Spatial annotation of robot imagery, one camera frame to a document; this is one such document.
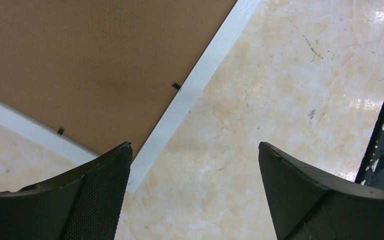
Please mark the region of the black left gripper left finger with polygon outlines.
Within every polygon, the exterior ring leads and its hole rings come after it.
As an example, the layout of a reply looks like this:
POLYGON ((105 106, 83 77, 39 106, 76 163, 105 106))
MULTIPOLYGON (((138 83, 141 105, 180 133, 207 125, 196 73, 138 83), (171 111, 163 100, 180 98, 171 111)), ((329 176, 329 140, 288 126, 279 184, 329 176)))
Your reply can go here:
POLYGON ((0 192, 0 240, 112 240, 131 171, 126 141, 62 174, 0 192))

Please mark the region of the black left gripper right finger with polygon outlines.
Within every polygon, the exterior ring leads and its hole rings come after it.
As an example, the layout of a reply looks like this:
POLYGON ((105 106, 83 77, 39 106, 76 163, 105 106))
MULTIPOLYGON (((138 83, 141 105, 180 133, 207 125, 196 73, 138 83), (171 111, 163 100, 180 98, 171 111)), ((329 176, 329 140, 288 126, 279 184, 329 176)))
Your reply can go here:
POLYGON ((384 240, 384 190, 340 178, 268 142, 258 150, 279 240, 384 240))

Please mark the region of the white picture frame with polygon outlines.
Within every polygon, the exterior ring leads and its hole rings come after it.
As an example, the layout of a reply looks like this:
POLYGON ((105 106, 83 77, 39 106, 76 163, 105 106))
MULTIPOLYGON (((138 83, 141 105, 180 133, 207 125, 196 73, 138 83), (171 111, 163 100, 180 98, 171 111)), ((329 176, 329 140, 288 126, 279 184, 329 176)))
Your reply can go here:
MULTIPOLYGON (((234 4, 135 157, 126 192, 136 191, 261 4, 261 0, 238 0, 234 4)), ((0 103, 0 125, 76 165, 97 157, 96 153, 3 103, 0 103)))

